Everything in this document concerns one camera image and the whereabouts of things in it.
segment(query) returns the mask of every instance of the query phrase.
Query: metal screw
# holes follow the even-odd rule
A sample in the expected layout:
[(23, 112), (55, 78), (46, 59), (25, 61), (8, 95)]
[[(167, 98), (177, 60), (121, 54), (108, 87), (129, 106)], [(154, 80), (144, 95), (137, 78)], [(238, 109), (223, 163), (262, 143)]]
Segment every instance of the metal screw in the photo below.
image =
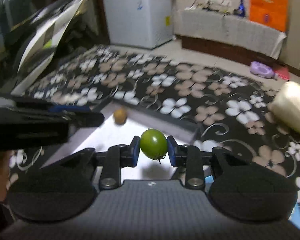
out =
[(101, 184), (103, 187), (113, 187), (116, 184), (116, 181), (113, 178), (106, 178), (101, 181)]
[(203, 180), (199, 178), (192, 178), (188, 180), (188, 184), (192, 187), (200, 187), (203, 185)]

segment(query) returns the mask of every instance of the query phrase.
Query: gray gripper base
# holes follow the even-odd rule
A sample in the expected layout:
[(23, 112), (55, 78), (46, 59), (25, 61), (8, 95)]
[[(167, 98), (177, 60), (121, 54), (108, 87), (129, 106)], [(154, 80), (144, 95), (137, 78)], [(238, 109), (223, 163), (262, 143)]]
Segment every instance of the gray gripper base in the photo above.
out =
[(79, 216), (56, 224), (18, 221), (2, 233), (6, 240), (298, 240), (289, 221), (244, 224), (218, 212), (201, 191), (178, 180), (126, 180), (103, 191)]

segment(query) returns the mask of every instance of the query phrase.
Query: purple plastic object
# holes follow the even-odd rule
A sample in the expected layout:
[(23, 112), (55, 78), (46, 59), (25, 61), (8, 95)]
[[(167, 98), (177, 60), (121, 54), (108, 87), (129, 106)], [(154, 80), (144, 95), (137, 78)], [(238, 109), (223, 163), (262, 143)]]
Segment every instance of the purple plastic object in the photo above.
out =
[(275, 75), (272, 68), (257, 61), (251, 62), (250, 72), (263, 78), (273, 78)]

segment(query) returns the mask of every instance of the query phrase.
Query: tiled floor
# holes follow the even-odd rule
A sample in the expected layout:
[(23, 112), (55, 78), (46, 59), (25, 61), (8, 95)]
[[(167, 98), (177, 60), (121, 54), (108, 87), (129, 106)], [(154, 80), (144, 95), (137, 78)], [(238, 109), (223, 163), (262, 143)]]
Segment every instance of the tiled floor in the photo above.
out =
[[(249, 67), (244, 64), (240, 64), (231, 60), (224, 58), (216, 57), (213, 55), (192, 51), (189, 49), (183, 49), (181, 47), (181, 41), (171, 41), (168, 42), (154, 50), (147, 49), (138, 49), (132, 47), (123, 47), (123, 46), (111, 46), (113, 49), (118, 49), (121, 52), (137, 52), (137, 53), (151, 53), (153, 55), (165, 55), (173, 59), (177, 59), (183, 62), (190, 62), (196, 64), (203, 64), (208, 66), (217, 66), (227, 71), (238, 73), (243, 76), (251, 77), (257, 81), (265, 83), (267, 86), (278, 90), (285, 83), (284, 80), (278, 79), (264, 79), (258, 76), (255, 76), (250, 73)], [(300, 77), (290, 73), (290, 80), (295, 81), (300, 84)]]

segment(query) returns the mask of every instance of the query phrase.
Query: brown wooden base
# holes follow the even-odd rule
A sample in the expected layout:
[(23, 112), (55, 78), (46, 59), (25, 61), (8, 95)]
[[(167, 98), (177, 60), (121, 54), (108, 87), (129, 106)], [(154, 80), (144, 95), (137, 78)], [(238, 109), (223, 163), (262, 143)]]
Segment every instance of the brown wooden base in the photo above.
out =
[(276, 65), (285, 65), (288, 67), (291, 73), (300, 76), (299, 69), (283, 64), (282, 62), (268, 57), (262, 53), (254, 52), (239, 46), (188, 36), (181, 36), (181, 41), (183, 49), (191, 49), (214, 56), (223, 57), (248, 66), (250, 66), (252, 61), (258, 61), (270, 67), (275, 67)]

